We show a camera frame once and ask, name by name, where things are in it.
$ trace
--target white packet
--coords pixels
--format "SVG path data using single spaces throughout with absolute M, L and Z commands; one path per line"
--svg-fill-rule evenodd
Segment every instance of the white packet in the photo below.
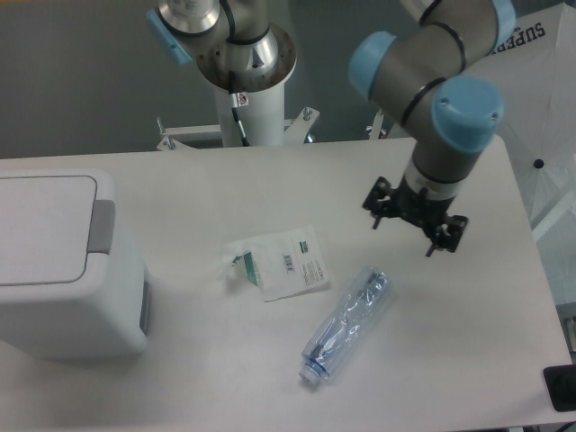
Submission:
M 233 266 L 243 266 L 265 302 L 313 290 L 329 281 L 312 225 L 229 243 L 222 260 L 227 264 L 226 273 Z

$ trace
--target white table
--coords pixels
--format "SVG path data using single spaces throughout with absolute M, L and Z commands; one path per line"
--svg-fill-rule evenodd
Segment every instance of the white table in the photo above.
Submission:
M 0 429 L 453 431 L 564 422 L 542 370 L 570 362 L 500 139 L 451 208 L 471 223 L 456 254 L 361 204 L 397 184 L 410 139 L 297 148 L 177 150 L 0 161 L 100 167 L 152 280 L 148 350 L 109 362 L 34 360 L 0 345 Z M 264 303 L 217 280 L 221 245 L 313 223 L 331 289 Z M 395 297 L 331 385 L 300 382 L 300 353 L 365 265 Z

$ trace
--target barcode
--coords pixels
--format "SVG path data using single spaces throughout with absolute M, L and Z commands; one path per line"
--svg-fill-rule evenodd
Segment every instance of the barcode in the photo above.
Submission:
M 308 242 L 307 241 L 301 241 L 300 242 L 300 250 L 303 254 L 308 252 Z
M 286 272 L 294 271 L 294 263 L 292 262 L 292 257 L 290 255 L 284 255 L 284 267 L 286 267 Z

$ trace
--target white bottle cap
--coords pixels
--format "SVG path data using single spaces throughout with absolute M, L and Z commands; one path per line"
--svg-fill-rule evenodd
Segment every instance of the white bottle cap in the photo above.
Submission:
M 314 369 L 305 364 L 300 370 L 301 378 L 312 387 L 316 387 L 320 381 L 320 375 Z

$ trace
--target crushed water bottle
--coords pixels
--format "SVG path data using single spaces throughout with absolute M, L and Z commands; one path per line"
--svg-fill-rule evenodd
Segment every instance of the crushed water bottle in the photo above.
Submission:
M 300 376 L 312 386 L 340 366 L 370 319 L 388 297 L 390 282 L 379 268 L 366 267 L 302 351 Z

